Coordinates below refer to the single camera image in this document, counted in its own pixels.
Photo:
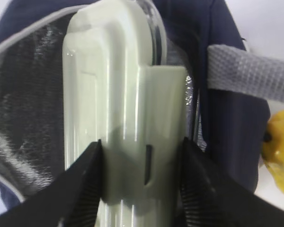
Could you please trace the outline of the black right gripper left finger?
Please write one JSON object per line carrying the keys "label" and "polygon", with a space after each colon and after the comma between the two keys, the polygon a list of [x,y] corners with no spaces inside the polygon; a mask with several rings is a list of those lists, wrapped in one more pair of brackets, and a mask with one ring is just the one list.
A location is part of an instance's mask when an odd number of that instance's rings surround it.
{"label": "black right gripper left finger", "polygon": [[101,141],[90,143],[54,182],[27,199],[1,170],[0,188],[11,198],[0,227],[93,227],[102,192]]}

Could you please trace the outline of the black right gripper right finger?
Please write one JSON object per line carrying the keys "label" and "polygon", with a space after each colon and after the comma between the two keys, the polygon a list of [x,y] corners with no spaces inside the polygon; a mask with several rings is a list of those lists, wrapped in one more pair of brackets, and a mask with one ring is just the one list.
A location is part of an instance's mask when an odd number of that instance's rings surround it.
{"label": "black right gripper right finger", "polygon": [[188,138],[180,169],[187,227],[284,227],[283,210],[235,182]]}

